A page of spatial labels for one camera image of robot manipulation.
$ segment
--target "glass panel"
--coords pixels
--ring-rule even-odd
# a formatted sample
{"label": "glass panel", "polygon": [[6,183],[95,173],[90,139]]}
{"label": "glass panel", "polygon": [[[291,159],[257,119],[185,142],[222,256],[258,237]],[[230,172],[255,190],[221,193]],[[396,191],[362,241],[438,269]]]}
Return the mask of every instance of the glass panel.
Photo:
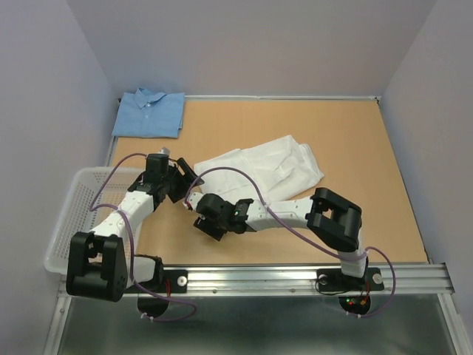
{"label": "glass panel", "polygon": [[[373,297],[373,308],[385,300]],[[455,354],[436,295],[396,296],[370,319],[333,309],[335,297],[197,302],[193,318],[157,324],[140,319],[133,297],[75,298],[60,354]]]}

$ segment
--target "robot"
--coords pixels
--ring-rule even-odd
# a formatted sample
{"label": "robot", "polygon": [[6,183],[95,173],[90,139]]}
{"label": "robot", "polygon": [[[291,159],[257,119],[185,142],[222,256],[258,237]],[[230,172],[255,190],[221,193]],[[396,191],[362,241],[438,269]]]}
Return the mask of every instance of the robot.
{"label": "robot", "polygon": [[[184,199],[184,206],[198,214],[194,226],[218,241],[228,232],[242,234],[283,226],[311,230],[326,246],[335,250],[341,260],[340,269],[318,271],[319,288],[325,291],[363,290],[366,285],[369,287],[368,276],[379,272],[377,268],[368,267],[368,258],[361,245],[361,208],[335,192],[317,188],[311,197],[269,206],[253,199],[241,199],[233,204],[215,194],[191,193],[194,186],[204,182],[182,158],[172,160],[166,151],[147,155],[145,171],[128,188],[118,209],[92,230],[78,231],[72,237],[67,293],[117,302],[135,286],[140,289],[144,285],[156,292],[163,290],[161,258],[135,255],[132,260],[126,257],[124,246],[129,239],[128,232],[134,231],[156,211],[166,196],[173,203]],[[98,255],[102,256],[101,262],[92,261]],[[149,301],[147,313],[151,312],[154,317],[167,308],[153,313]],[[345,309],[357,314],[367,312],[366,307],[359,308],[358,305]]]}

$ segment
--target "white laundry basket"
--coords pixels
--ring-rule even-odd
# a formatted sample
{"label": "white laundry basket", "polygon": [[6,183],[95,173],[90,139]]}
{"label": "white laundry basket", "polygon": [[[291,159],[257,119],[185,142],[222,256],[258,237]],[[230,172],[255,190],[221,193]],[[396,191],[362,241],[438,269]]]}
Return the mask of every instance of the white laundry basket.
{"label": "white laundry basket", "polygon": [[[67,274],[67,260],[72,236],[77,231],[89,231],[111,212],[110,209],[89,212],[89,206],[112,169],[112,167],[102,166],[85,168],[75,175],[44,259],[44,266],[48,271]],[[126,190],[141,172],[141,169],[117,169],[96,204],[111,203],[116,206],[120,204]],[[139,231],[140,227],[135,231],[136,236]],[[126,253],[129,254],[129,245],[126,246],[126,249],[128,249]]]}

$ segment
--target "shirt collar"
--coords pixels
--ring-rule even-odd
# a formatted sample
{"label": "shirt collar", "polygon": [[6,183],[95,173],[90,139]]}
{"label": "shirt collar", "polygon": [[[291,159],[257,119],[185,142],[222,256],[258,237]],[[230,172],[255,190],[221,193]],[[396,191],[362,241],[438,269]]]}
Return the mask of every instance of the shirt collar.
{"label": "shirt collar", "polygon": [[141,109],[144,108],[146,104],[151,104],[153,102],[159,101],[166,94],[164,92],[152,92],[148,89],[138,87],[135,93],[135,102]]}

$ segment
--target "white garment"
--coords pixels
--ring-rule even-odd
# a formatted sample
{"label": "white garment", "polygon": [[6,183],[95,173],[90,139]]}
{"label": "white garment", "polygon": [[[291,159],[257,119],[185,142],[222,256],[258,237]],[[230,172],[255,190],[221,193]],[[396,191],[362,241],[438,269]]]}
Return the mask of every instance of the white garment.
{"label": "white garment", "polygon": [[[292,135],[249,149],[235,149],[194,165],[199,175],[217,166],[230,166],[251,176],[267,203],[287,200],[315,186],[324,174],[307,144]],[[203,194],[214,193],[231,203],[243,198],[258,200],[246,177],[229,170],[217,170],[203,177]]]}

